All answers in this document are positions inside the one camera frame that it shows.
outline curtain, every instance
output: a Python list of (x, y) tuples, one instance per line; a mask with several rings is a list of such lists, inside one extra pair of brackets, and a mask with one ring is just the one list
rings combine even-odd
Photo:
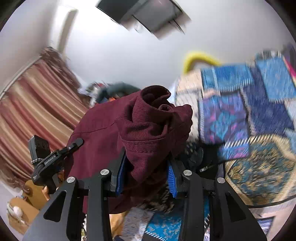
[(66, 146), (88, 109), (89, 99), (77, 93), (79, 87), (59, 54), (45, 48), (41, 59), (8, 89), (0, 101), (2, 179), (13, 179), (8, 183), (14, 184), (30, 179), (33, 166), (28, 140), (34, 134), (48, 140), (52, 151)]

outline triangular cutout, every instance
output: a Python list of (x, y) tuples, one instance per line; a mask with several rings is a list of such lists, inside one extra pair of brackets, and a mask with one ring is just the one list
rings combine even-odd
[(237, 222), (246, 219), (246, 215), (244, 214), (240, 206), (237, 204), (237, 202), (234, 200), (234, 198), (231, 196), (231, 194), (228, 192), (225, 193), (225, 196), (231, 222)]
[(62, 210), (66, 198), (66, 191), (62, 191), (57, 198), (54, 200), (54, 202), (50, 205), (50, 207), (47, 209), (46, 213), (44, 214), (44, 219), (51, 220), (54, 222), (59, 222), (61, 220), (62, 216)]

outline yellow curved tube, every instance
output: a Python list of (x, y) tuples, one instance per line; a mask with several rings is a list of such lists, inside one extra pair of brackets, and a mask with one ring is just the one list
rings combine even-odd
[(184, 61), (184, 65), (183, 65), (183, 73), (187, 74), (191, 68), (192, 68), (192, 64), (194, 62), (204, 62), (207, 63), (209, 65), (214, 65), (214, 66), (219, 66), (221, 65), (221, 63), (214, 59), (213, 57), (205, 54), (205, 53), (201, 53), (201, 52), (191, 52), (189, 54), (187, 54), (185, 61)]

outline silver screw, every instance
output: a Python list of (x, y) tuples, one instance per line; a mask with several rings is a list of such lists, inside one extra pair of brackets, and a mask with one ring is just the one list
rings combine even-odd
[(100, 171), (100, 174), (101, 175), (107, 175), (107, 174), (109, 174), (109, 170), (108, 169), (103, 169), (103, 170)]
[(191, 176), (192, 171), (190, 171), (190, 170), (185, 170), (183, 173), (184, 173), (185, 176)]
[(224, 183), (224, 182), (225, 182), (225, 179), (222, 178), (222, 177), (219, 177), (219, 178), (217, 178), (217, 182), (219, 182), (219, 183)]
[(72, 182), (74, 182), (75, 181), (75, 177), (68, 177), (67, 178), (67, 182), (68, 183), (72, 183)]

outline maroon garment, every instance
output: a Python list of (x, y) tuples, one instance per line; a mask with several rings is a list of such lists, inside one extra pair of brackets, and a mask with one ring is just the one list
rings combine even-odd
[(81, 137), (84, 144), (68, 158), (65, 176), (91, 177), (108, 168), (124, 147), (127, 179), (123, 194), (109, 198), (110, 213), (124, 212), (153, 195), (166, 181), (166, 156), (184, 149), (192, 125), (191, 106), (175, 107), (169, 97), (166, 88), (153, 85), (90, 109), (68, 141)]

